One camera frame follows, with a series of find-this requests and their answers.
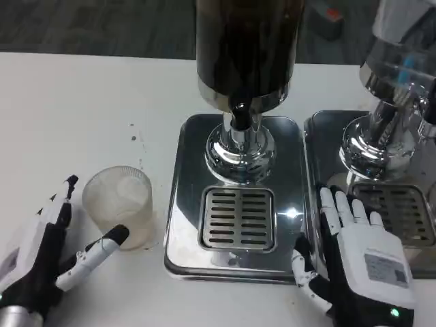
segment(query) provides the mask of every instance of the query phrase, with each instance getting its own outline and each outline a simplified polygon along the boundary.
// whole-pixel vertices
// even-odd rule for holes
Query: white tabletop
[[[296,65],[288,99],[271,114],[302,127],[318,110],[365,110],[373,102],[357,66]],[[153,184],[159,244],[115,253],[65,295],[49,325],[331,326],[294,286],[181,281],[165,271],[179,129],[193,114],[218,113],[199,96],[194,61],[1,53],[0,110],[0,249],[71,174],[80,180],[70,253],[100,235],[80,208],[93,174],[142,163]],[[416,288],[414,326],[433,326],[436,282]]]

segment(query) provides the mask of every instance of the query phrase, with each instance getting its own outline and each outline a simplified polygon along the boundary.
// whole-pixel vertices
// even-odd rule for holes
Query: drip tray grate
[[[435,232],[422,192],[409,185],[356,184],[353,194],[377,210],[387,231],[405,246],[430,247]]]
[[[209,189],[204,196],[203,245],[211,249],[272,249],[272,196],[266,189]]]

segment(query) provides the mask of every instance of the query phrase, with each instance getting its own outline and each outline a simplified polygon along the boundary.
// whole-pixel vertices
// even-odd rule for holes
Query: floor
[[[363,62],[379,0],[324,0],[344,16],[328,41],[307,7],[297,62]],[[195,59],[194,0],[0,0],[0,51]]]

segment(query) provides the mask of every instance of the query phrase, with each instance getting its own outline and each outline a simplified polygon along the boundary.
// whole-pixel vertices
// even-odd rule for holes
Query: clear plastic cup
[[[117,166],[97,173],[84,187],[82,203],[103,234],[120,223],[129,228],[122,250],[141,247],[154,237],[151,183],[136,168]]]

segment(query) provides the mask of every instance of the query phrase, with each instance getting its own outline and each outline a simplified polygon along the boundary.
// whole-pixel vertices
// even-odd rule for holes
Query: stainless steel base plate
[[[389,183],[356,178],[348,172],[339,156],[343,131],[350,121],[367,112],[321,111],[305,123],[306,152],[311,188],[309,238],[316,250],[317,268],[325,269],[319,239],[319,209],[315,186],[335,184],[356,192],[363,202],[375,206],[384,216],[389,230],[404,242],[405,254],[415,278],[436,278],[435,217],[424,194],[436,181],[434,142],[417,146],[405,177]]]
[[[222,121],[220,114],[199,114],[182,127],[165,266],[184,279],[294,283],[292,250],[307,194],[301,131],[288,118],[263,117],[276,160],[263,179],[242,185],[220,178],[206,162],[206,141]]]

